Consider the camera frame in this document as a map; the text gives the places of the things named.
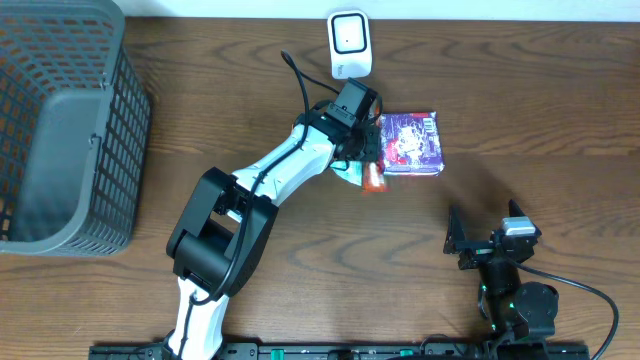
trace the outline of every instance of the wooden table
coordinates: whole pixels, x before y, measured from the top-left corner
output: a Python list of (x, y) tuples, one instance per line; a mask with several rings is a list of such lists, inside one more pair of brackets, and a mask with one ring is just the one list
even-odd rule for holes
[[(442, 253), (447, 207), (462, 205), (487, 236), (513, 197), (544, 234), (527, 264), (611, 295), (622, 319), (605, 358), (638, 358), (640, 24), (372, 21), (371, 31), (364, 81), (389, 112), (438, 111), (447, 167), (368, 196), (331, 171), (311, 179), (282, 205), (224, 332), (265, 342), (485, 334), (478, 274)], [(86, 359), (96, 343), (166, 335), (178, 288), (165, 245), (197, 179), (259, 159), (303, 110), (279, 50), (337, 84), (323, 21), (129, 19), (126, 44), (155, 101), (134, 240), (105, 259), (2, 256), (1, 359)], [(551, 284), (553, 339), (594, 353), (611, 310)]]

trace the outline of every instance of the gray mesh basket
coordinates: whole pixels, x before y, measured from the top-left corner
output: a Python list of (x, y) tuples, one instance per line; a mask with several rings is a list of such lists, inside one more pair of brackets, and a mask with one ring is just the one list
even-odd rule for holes
[(131, 239), (150, 126), (111, 1), (0, 0), (0, 252)]

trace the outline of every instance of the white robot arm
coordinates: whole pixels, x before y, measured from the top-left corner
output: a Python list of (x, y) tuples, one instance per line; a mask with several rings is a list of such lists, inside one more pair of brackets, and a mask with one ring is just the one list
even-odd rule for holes
[[(376, 98), (375, 91), (349, 79), (326, 111), (301, 115), (289, 138), (255, 164), (231, 176), (216, 168), (202, 176), (167, 245), (179, 277), (180, 308), (163, 358), (215, 355), (229, 298), (255, 270), (278, 205), (335, 158), (362, 152)], [(212, 212), (230, 216), (241, 228), (246, 222), (246, 231), (231, 233), (211, 219)]]

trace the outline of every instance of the green led light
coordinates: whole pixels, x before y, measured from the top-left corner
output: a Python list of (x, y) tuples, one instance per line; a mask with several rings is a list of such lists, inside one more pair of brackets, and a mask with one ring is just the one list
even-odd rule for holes
[(271, 350), (271, 360), (284, 360), (284, 350)]

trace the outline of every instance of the white label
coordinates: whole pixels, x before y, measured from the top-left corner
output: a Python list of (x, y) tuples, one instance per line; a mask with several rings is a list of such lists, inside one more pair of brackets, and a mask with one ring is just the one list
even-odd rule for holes
[(436, 125), (433, 122), (432, 118), (423, 118), (422, 119), (422, 124), (424, 125), (424, 131), (435, 131), (436, 130)]

